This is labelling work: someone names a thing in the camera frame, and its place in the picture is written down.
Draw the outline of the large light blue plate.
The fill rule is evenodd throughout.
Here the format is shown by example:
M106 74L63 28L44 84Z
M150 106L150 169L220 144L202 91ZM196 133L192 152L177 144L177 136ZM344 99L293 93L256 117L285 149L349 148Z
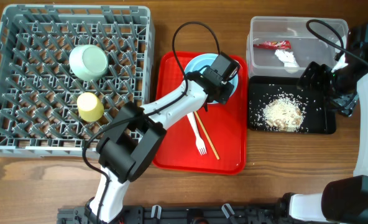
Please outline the large light blue plate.
M203 67L210 67L211 64L214 62L214 60L216 59L217 56L218 56L218 54L202 54L202 55L199 55L199 56L195 57L186 66L185 73L187 74L188 72L193 72L195 70L201 70ZM234 85L234 89L233 89L233 92L231 93L231 96L233 95L233 93L235 92L236 87L237 87L237 83L238 83L238 77L237 77L238 76L238 72L236 73L236 75L234 76L234 78L229 81L230 83L232 83Z

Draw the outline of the wooden chopstick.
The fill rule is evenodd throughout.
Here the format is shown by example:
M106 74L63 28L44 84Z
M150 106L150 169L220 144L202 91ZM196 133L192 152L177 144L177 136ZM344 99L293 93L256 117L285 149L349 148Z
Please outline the wooden chopstick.
M209 145L210 145L211 149L213 150L213 153L214 153L216 159L217 160L220 160L220 156L219 156L217 150L215 149L214 144L213 144L213 142L212 142L212 140L211 140L211 138L210 138L210 136L209 136L209 134L208 134L208 132L207 132L207 130L206 130L206 128L205 128L205 126L204 126L201 118L200 118L200 116L198 115L197 111L195 111L194 114L195 114L195 117L197 118L197 120L198 120L198 122L199 122L199 124L200 124L200 126L201 126L201 128L202 128L202 130L203 130L203 132L204 132L204 134L205 134L208 142L209 142Z

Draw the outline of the white tissue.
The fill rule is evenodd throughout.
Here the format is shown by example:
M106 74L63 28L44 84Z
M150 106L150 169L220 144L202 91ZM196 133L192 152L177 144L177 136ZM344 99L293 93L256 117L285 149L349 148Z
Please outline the white tissue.
M293 55L293 52L278 49L275 51L275 55L283 63L284 69L288 73L296 73L298 71L299 65Z

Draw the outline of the white plastic fork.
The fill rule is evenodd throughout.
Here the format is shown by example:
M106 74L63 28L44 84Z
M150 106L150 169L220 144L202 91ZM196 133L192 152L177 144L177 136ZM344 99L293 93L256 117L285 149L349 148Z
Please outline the white plastic fork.
M199 130L198 130L198 127L197 127L197 123L196 123L196 120L195 120L195 115L193 113L188 113L187 115L187 118L189 120L189 123L191 125L191 128L194 132L194 135L195 135L195 144L196 144L196 147L198 149L198 152L203 156L203 155L206 155L207 154L207 151L206 151L206 146L205 146L205 143L204 141L202 140L200 134L199 134Z

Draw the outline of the red snack wrapper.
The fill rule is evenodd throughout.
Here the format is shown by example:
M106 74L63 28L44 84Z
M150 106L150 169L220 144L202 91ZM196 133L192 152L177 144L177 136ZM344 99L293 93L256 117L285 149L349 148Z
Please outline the red snack wrapper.
M288 50L292 46L288 40L283 41L266 41L261 44L254 44L253 47L257 49L269 49L269 50Z

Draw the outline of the yellow plastic cup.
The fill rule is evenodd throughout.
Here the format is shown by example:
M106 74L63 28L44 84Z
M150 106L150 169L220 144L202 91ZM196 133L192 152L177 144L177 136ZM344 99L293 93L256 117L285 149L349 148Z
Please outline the yellow plastic cup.
M89 123L99 120L104 114L101 100L90 92L82 93L78 97L77 107L80 117Z

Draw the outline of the green saucer bowl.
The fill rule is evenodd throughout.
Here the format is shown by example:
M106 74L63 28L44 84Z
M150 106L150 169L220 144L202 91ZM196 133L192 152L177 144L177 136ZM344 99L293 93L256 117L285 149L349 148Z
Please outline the green saucer bowl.
M109 67L104 51L96 45L79 45L69 55L70 70L79 79L90 82L102 78Z

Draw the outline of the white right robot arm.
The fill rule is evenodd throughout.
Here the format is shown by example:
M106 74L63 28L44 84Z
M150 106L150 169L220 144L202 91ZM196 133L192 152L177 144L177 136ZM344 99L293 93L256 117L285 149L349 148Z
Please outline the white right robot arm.
M339 50L343 67L309 64L297 85L320 90L329 110L346 116L361 108L359 153L353 176L330 182L320 194L287 193L275 206L276 222L368 223L368 23L349 31L347 41L335 44L311 28L319 40Z

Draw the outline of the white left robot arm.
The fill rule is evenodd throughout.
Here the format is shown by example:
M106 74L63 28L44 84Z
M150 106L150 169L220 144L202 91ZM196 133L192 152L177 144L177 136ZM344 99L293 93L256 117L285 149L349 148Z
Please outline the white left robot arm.
M179 87L159 100L142 106L125 104L112 123L88 140L82 158L88 162L87 149L98 138L100 166L90 164L89 168L101 174L96 196L86 206L91 223L110 223L117 218L129 184L149 167L169 127L208 103L227 103L237 71L237 67L204 66L188 72Z

